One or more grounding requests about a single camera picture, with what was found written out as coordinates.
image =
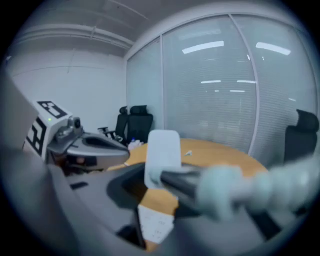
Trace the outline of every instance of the white paper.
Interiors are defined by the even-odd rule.
[[[174,228],[174,217],[142,205],[138,206],[142,235],[145,240],[161,244]]]

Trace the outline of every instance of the wooden table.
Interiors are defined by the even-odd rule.
[[[145,163],[147,159],[147,148],[145,144],[135,148],[130,152],[131,156],[126,162],[128,165]],[[188,151],[192,151],[192,155],[185,156]],[[266,168],[257,160],[231,147],[206,141],[182,138],[181,139],[181,160],[184,164],[190,164],[201,167],[212,165],[231,165],[239,166],[245,177],[253,176],[257,172],[265,172]],[[125,165],[118,165],[110,168],[116,170],[123,168]],[[174,215],[178,207],[178,201],[171,193],[160,189],[148,189],[144,195],[141,205],[168,215]],[[146,241],[147,251],[153,251],[157,244]]]

